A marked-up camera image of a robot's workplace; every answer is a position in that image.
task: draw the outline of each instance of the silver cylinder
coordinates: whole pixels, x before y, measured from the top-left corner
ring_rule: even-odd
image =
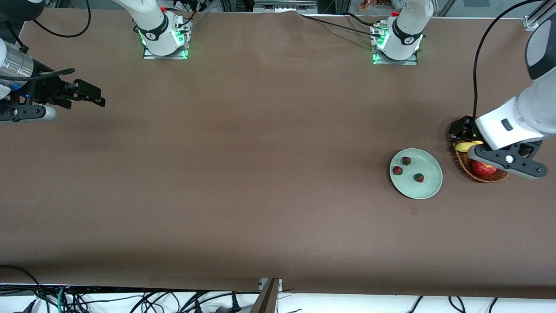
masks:
[[[21,52],[13,44],[4,41],[6,45],[6,60],[0,67],[0,75],[13,77],[30,77],[33,75],[33,58]],[[11,90],[18,90],[26,81],[9,81],[0,79],[0,84],[9,87]]]

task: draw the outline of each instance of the light green plate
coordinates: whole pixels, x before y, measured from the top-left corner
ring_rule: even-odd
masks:
[[[404,165],[403,157],[410,157],[411,164]],[[399,166],[404,170],[402,175],[394,175],[393,169]],[[434,196],[442,186],[442,169],[440,164],[421,149],[409,148],[398,152],[390,162],[390,178],[394,186],[404,195],[413,199],[427,199]],[[425,177],[422,183],[413,179],[413,175],[421,173]]]

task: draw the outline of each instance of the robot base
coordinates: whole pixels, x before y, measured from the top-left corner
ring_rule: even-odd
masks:
[[[384,36],[384,33],[387,29],[386,20],[382,20],[379,23],[375,23],[373,26],[369,27],[371,33],[377,33],[381,36]],[[390,64],[390,65],[417,65],[417,53],[413,52],[413,54],[407,60],[393,60],[387,57],[382,50],[378,48],[379,42],[383,40],[383,38],[376,38],[371,37],[371,47],[373,48],[373,64]]]
[[[189,43],[191,42],[191,30],[193,28],[193,21],[187,22],[183,26],[183,34],[180,34],[178,37],[181,39],[183,38],[183,46],[179,47],[173,53],[165,56],[157,56],[149,51],[146,47],[143,52],[144,59],[158,59],[158,60],[186,60],[187,55],[189,54]]]

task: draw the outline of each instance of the metal frame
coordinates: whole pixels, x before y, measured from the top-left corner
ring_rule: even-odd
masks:
[[[454,5],[455,1],[456,0],[448,0],[448,2],[446,2],[446,5],[440,11],[438,11],[438,1],[433,1],[435,3],[434,12],[437,12],[436,16],[446,16],[446,14],[448,14],[448,11],[450,11],[452,6]]]
[[[268,278],[265,287],[257,297],[249,313],[276,313],[278,293],[281,289],[281,279]]]
[[[544,22],[548,17],[549,13],[556,6],[556,0],[546,0],[540,4],[531,14],[523,18],[523,26],[527,31],[536,30],[539,25]]]

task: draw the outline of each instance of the white floor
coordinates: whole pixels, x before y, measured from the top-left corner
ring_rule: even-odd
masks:
[[[211,292],[202,299],[206,299],[220,292]],[[90,304],[90,313],[129,313],[131,308],[140,299],[142,294],[96,294],[84,297],[86,301],[119,299],[123,297],[137,297],[106,303]],[[178,292],[176,296],[182,305],[193,295],[193,292]],[[242,312],[248,312],[249,306],[255,302],[257,295],[238,295],[237,299],[244,308]],[[299,313],[407,313],[417,296],[380,296],[380,295],[330,295],[330,294],[280,294],[278,313],[291,313],[301,309]],[[0,313],[21,312],[34,299],[34,296],[3,296],[0,297]],[[466,313],[487,313],[492,298],[463,297]],[[172,296],[166,296],[159,302],[165,308],[166,313],[177,310],[177,302]],[[215,312],[218,307],[231,307],[231,297],[222,297],[202,305],[204,313]],[[51,311],[57,309],[51,305]],[[46,313],[44,301],[37,301],[33,313]],[[415,313],[458,313],[448,303],[447,297],[425,296]],[[556,300],[534,300],[534,299],[499,299],[493,307],[492,313],[554,313],[556,312]]]

